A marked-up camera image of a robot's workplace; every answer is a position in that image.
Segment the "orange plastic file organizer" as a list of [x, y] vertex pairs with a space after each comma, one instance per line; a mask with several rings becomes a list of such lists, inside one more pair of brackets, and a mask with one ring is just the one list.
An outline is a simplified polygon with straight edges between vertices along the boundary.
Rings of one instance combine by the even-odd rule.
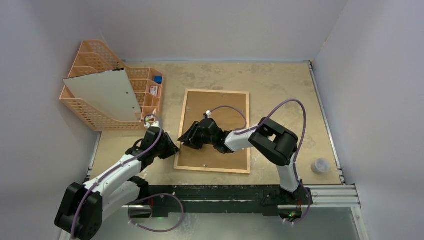
[[[118, 69], [124, 69], [129, 77], [141, 108], [141, 119], [147, 114], [158, 116], [164, 90], [164, 74], [152, 67], [128, 66], [101, 40], [83, 40], [81, 42], [68, 75], [72, 78]], [[155, 76], [163, 76], [162, 84], [154, 82]], [[150, 86], [159, 87], [158, 96], [149, 93]], [[114, 120], [85, 100], [75, 97], [67, 86], [64, 86], [59, 99], [95, 132], [137, 131], [145, 128], [141, 119], [139, 121]]]

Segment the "blue small item in organizer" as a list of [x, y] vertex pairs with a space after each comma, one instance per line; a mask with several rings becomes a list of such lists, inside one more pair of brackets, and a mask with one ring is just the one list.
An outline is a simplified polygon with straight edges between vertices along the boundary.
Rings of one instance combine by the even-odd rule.
[[162, 84], [162, 82], [163, 82], [163, 76], [159, 76], [159, 75], [158, 76], [155, 76], [153, 80], [157, 84]]

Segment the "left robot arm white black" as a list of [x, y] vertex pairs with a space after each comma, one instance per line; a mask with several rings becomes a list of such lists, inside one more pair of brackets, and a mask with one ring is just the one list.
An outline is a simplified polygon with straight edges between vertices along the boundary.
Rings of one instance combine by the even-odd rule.
[[151, 126], [121, 159], [104, 173], [69, 185], [56, 214], [54, 225], [73, 239], [90, 240], [102, 223], [124, 205], [142, 205], [151, 198], [149, 183], [138, 174], [155, 158], [176, 155], [179, 148], [162, 128]]

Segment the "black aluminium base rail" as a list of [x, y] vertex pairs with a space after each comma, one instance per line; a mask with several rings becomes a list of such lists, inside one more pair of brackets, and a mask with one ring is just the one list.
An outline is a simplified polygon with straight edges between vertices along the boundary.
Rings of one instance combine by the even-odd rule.
[[150, 198], [121, 208], [147, 211], [154, 218], [170, 213], [262, 214], [298, 220], [313, 208], [358, 208], [354, 186], [313, 185], [308, 197], [282, 193], [279, 185], [149, 185]]

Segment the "white board in organizer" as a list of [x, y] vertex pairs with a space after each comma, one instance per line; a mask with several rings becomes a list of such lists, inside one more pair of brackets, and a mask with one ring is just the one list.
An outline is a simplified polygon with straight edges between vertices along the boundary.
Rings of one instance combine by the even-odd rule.
[[63, 80], [70, 92], [116, 121], [141, 119], [142, 110], [125, 69]]

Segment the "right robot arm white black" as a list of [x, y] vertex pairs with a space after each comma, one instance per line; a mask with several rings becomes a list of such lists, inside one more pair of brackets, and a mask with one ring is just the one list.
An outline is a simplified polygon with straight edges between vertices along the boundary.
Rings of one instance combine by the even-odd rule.
[[288, 204], [301, 197], [308, 198], [309, 191], [302, 184], [296, 159], [300, 145], [295, 133], [269, 118], [245, 130], [223, 130], [212, 118], [194, 122], [178, 142], [191, 149], [200, 150], [211, 145], [221, 154], [255, 148], [276, 166], [279, 176], [280, 196]]

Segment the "red white small box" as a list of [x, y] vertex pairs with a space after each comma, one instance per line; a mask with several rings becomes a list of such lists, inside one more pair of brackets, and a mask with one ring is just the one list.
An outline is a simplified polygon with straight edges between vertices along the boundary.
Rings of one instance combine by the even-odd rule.
[[159, 87], [158, 87], [158, 86], [156, 86], [156, 85], [152, 85], [152, 86], [150, 86], [149, 93], [150, 93], [151, 95], [153, 95], [153, 96], [157, 97], [157, 96], [158, 96], [158, 93], [159, 93]]

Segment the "small clear plastic cup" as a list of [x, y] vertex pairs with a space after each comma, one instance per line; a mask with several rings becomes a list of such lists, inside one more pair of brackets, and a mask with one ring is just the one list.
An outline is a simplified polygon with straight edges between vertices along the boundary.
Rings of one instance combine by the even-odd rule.
[[326, 158], [318, 158], [310, 167], [312, 172], [317, 175], [326, 174], [331, 170], [331, 164]]

